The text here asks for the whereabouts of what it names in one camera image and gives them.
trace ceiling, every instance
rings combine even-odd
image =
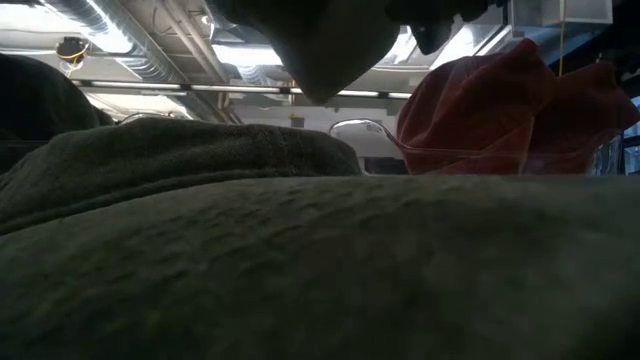
[[[189,16],[190,22],[199,32],[199,36],[205,41],[209,41],[211,27],[206,21],[210,19],[205,18],[208,13],[204,6],[204,0],[177,1]],[[214,82],[183,40],[176,34],[162,11],[157,9],[155,0],[120,0],[120,2],[135,21],[148,33],[152,41],[166,54],[170,62],[175,65],[180,73],[184,74],[187,81],[191,83]],[[11,11],[8,11],[9,8],[7,6],[0,4],[0,7],[4,7],[0,8],[0,52],[13,51],[13,53],[23,53],[59,68],[60,60],[54,53],[56,44],[65,36],[84,38],[77,24],[69,23],[38,9],[28,7],[18,9],[13,6]],[[454,36],[452,36],[450,42],[445,44],[438,52],[427,56],[420,54],[415,49],[415,43],[411,47],[412,45],[409,41],[411,37],[407,37],[409,35],[407,34],[402,38],[406,42],[406,44],[403,43],[405,45],[404,48],[402,46],[399,46],[398,49],[394,47],[395,50],[399,51],[398,54],[404,53],[405,59],[400,62],[394,61],[399,55],[392,54],[395,50],[390,52],[390,56],[385,58],[379,66],[364,74],[351,84],[348,89],[410,93],[434,65],[439,65],[445,60],[454,60],[460,56],[475,53],[483,46],[486,48],[487,41],[496,37],[500,30],[504,29],[502,23],[503,15],[504,13],[501,9],[492,8],[473,24],[465,25],[461,21],[457,21],[452,32]],[[551,38],[555,36],[553,31],[556,30],[547,30],[539,30],[539,33],[537,35],[534,34],[533,37],[547,36]],[[493,44],[493,48],[488,49],[487,52],[496,51],[509,41],[512,41],[513,34],[508,33],[507,35],[504,39],[501,39],[500,43]],[[588,38],[585,37],[580,41],[584,42]],[[233,40],[233,34],[225,31],[220,31],[214,35],[214,43],[224,43],[230,39]],[[553,41],[548,41],[548,39],[545,41],[550,44],[549,47],[553,48],[553,50],[557,48]],[[82,67],[72,72],[70,76],[72,79],[140,81],[140,78],[122,66],[118,59],[110,58],[105,54],[101,55],[99,48],[90,48],[89,54]],[[554,55],[551,54],[549,56],[550,60],[553,60]],[[222,67],[223,71],[226,72],[225,75],[232,79],[232,83],[242,84],[246,81],[239,75],[235,66],[223,64]],[[286,69],[281,66],[275,65],[264,67],[263,69],[270,79],[278,85],[287,85],[291,82]],[[104,92],[91,90],[90,93],[90,98],[96,106],[102,107],[117,119],[123,119],[137,112],[180,116],[175,114],[182,114],[184,110],[184,107],[180,104],[179,97],[167,97],[163,94],[141,94],[136,91],[117,90]],[[401,100],[336,98],[330,101],[326,107],[319,108],[313,106],[301,96],[234,95],[231,99],[225,98],[223,100],[221,103],[221,99],[217,96],[210,95],[206,97],[206,101],[211,107],[224,106],[226,110],[233,111],[245,123],[261,122],[280,125],[288,124],[287,118],[283,119],[283,114],[290,113],[290,107],[293,106],[296,116],[316,119],[314,121],[320,121],[317,119],[322,117],[322,114],[328,114],[326,111],[330,111],[333,114],[331,116],[325,115],[331,121],[336,120],[336,116],[357,117],[358,109],[361,109],[362,117],[370,117],[375,114],[377,117],[384,118],[388,122],[388,126],[393,128],[395,125],[391,119],[394,119],[403,105]],[[324,125],[308,126],[311,129],[324,129],[324,127]]]

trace red cloth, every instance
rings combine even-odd
[[[430,73],[400,114],[398,140],[445,151],[403,150],[410,173],[584,173],[613,136],[605,130],[640,121],[609,65],[557,78],[537,51],[524,40],[509,53],[463,58]]]

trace green fabric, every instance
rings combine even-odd
[[[0,358],[640,355],[636,179],[348,174],[295,130],[55,138],[2,178]]]
[[[60,135],[0,176],[0,234],[180,187],[359,174],[353,150],[326,134],[141,119]]]

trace ceiling light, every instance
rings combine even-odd
[[[410,98],[410,93],[389,93],[389,99],[409,100]]]
[[[282,65],[275,50],[268,46],[213,45],[220,62],[235,66]]]
[[[114,89],[153,89],[153,90],[180,90],[177,84],[124,82],[124,81],[94,81],[93,86]]]
[[[342,90],[337,96],[375,98],[378,97],[378,94],[377,91]]]
[[[279,94],[280,88],[263,87],[263,86],[233,86],[233,85],[193,85],[191,88],[195,91],[223,91],[236,92],[243,94]]]

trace ceiling pipe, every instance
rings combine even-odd
[[[23,55],[23,56],[45,56],[45,55],[57,55],[55,49],[51,48],[14,48],[14,47],[0,47],[0,53],[5,55]],[[167,53],[171,57],[188,57],[193,58],[191,53]],[[89,49],[85,54],[89,58],[101,58],[101,59],[146,59],[144,55],[127,55],[127,54],[112,54],[101,51],[94,51]]]
[[[147,82],[184,82],[187,77],[153,41],[131,14],[114,0],[40,0],[53,13],[80,24],[80,32],[101,50],[132,55],[117,61]],[[202,95],[190,93],[172,100],[181,103],[194,117],[211,122],[230,122]]]
[[[169,7],[172,8],[173,11],[171,12],[171,14],[175,15],[175,18],[178,21],[180,21],[185,28],[187,28],[187,31],[192,36],[191,39],[193,39],[193,41],[195,41],[196,45],[198,45],[200,50],[202,50],[202,53],[207,58],[207,60],[209,60],[209,63],[213,66],[216,72],[220,75],[220,77],[222,78],[222,81],[225,83],[228,82],[224,67],[222,66],[222,63],[220,62],[215,52],[213,51],[211,44],[209,44],[208,42],[204,41],[204,39],[202,39],[202,35],[200,35],[200,32],[198,31],[198,29],[196,29],[196,27],[193,25],[193,23],[191,22],[191,19],[187,16],[184,9],[180,7],[180,5],[176,3],[175,0],[158,0],[158,1],[165,1],[169,5]]]
[[[167,8],[165,0],[155,0],[155,3],[162,16],[166,18],[166,20],[169,22],[169,25],[171,25],[176,34],[178,34],[178,36],[180,37],[180,40],[182,40],[182,42],[186,45],[186,47],[193,54],[204,71],[211,77],[211,79],[218,83],[226,82],[224,77],[220,73],[218,73],[213,64],[211,64],[206,59],[206,57],[202,53],[202,50],[199,49],[193,41],[191,41],[187,33],[182,29],[178,21],[173,17],[171,12]]]

